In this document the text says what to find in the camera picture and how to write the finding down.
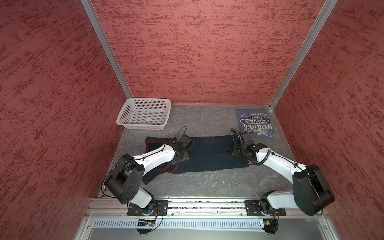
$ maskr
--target black mounting plate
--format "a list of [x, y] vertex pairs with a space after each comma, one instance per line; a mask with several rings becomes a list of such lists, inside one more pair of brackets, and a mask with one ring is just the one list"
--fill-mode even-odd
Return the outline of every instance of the black mounting plate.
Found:
[[[268, 217], [266, 216], [265, 214], [263, 214], [262, 212], [258, 211], [255, 209], [255, 206], [258, 206], [259, 205], [259, 200], [246, 200], [244, 201], [245, 203], [245, 209], [247, 211], [247, 216], [263, 216], [263, 217]], [[287, 213], [285, 212], [285, 209], [276, 209], [276, 213], [278, 216], [287, 216]]]
[[[163, 216], [166, 216], [168, 211], [168, 200], [155, 200], [155, 207], [157, 207], [157, 209], [163, 214]], [[146, 215], [143, 215], [138, 210], [138, 206], [136, 204], [132, 204], [132, 203], [129, 203], [127, 215], [128, 216], [146, 216]], [[154, 215], [155, 215], [155, 211], [153, 211], [148, 216], [154, 216]]]

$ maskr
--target laundry basket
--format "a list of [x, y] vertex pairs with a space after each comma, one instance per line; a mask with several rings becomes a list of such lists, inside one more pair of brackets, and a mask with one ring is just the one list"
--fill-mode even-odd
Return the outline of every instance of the laundry basket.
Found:
[[128, 129], [164, 130], [170, 112], [170, 100], [161, 98], [129, 98], [116, 120]]

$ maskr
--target robotic arm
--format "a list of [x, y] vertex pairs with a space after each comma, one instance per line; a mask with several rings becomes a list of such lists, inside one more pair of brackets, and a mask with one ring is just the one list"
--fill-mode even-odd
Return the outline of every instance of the robotic arm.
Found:
[[[313, 216], [334, 201], [332, 190], [319, 167], [307, 167], [273, 152], [264, 144], [255, 144], [249, 133], [231, 131], [235, 133], [231, 155], [257, 166], [264, 164], [293, 184], [293, 190], [271, 191], [261, 197], [258, 208], [264, 215], [285, 208], [300, 209]], [[154, 208], [155, 198], [140, 188], [144, 174], [166, 162], [176, 165], [189, 160], [188, 151], [193, 145], [192, 139], [183, 134], [180, 139], [174, 138], [143, 155], [131, 157], [125, 154], [106, 176], [104, 184], [122, 204], [131, 202], [143, 215], [148, 215]]]

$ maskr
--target red panel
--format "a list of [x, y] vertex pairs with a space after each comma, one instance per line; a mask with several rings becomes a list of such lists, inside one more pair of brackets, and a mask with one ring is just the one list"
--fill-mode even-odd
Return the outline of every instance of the red panel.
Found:
[[270, 103], [324, 0], [94, 0], [134, 97]]
[[275, 109], [296, 159], [325, 172], [346, 240], [384, 238], [383, 12], [339, 0]]
[[79, 0], [0, 3], [0, 239], [72, 240], [125, 96]]

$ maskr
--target metal corner post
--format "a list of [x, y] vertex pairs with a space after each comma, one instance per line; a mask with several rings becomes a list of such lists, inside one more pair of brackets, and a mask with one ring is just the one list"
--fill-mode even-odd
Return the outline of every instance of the metal corner post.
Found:
[[294, 59], [291, 67], [289, 68], [287, 74], [284, 77], [283, 82], [281, 83], [279, 89], [277, 90], [275, 96], [273, 97], [271, 103], [270, 103], [270, 109], [273, 110], [283, 95], [284, 90], [287, 88], [289, 82], [291, 81], [293, 75], [297, 71], [298, 67], [300, 66], [301, 62], [303, 61], [305, 55], [307, 54], [308, 50], [311, 48], [312, 43], [316, 39], [317, 35], [319, 34], [321, 28], [324, 26], [325, 21], [331, 14], [334, 6], [336, 5], [338, 0], [326, 0], [323, 7], [321, 8], [319, 15], [317, 16], [315, 22], [312, 25], [312, 28], [310, 29], [307, 37], [305, 38], [303, 45], [301, 46], [298, 54], [296, 55], [296, 58]]
[[99, 41], [105, 51], [105, 54], [107, 55], [109, 62], [112, 65], [112, 68], [120, 82], [120, 85], [127, 96], [127, 98], [132, 98], [132, 93], [128, 87], [127, 81], [125, 80], [125, 77], [123, 75], [123, 72], [121, 71], [121, 68], [119, 66], [119, 63], [115, 57], [115, 54], [113, 53], [113, 50], [109, 44], [109, 41], [107, 39], [107, 36], [105, 35], [105, 32], [101, 26], [101, 23], [99, 21], [99, 18], [97, 17], [96, 11], [93, 8], [91, 0], [80, 0], [85, 12], [88, 15], [89, 20], [91, 21], [91, 24], [93, 26], [93, 29], [96, 32], [97, 37], [99, 38]]

